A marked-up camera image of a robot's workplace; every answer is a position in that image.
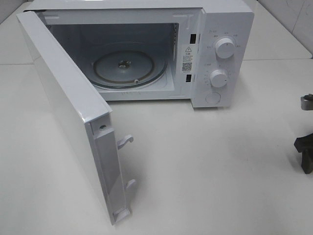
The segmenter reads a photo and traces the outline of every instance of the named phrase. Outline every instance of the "microwave oven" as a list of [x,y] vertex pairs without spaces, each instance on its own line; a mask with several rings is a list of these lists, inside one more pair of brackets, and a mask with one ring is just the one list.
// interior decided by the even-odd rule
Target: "microwave oven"
[[18,14],[51,108],[104,196],[130,214],[106,101],[231,103],[254,14],[242,0],[34,0]]

